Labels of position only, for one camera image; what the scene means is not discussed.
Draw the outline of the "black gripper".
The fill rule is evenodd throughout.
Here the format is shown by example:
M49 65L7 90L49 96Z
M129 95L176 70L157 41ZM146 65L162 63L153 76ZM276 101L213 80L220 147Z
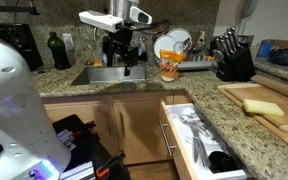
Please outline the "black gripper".
M138 64L138 48L130 45L132 34L132 31L122 29L103 37L102 52L107 57L107 66L113 65L113 56L118 54L126 65L124 76L129 76L130 67Z

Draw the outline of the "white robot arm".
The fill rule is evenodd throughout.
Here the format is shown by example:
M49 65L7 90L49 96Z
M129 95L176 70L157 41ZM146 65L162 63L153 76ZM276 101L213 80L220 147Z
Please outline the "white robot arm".
M0 180L59 180L71 160L22 55L0 39Z

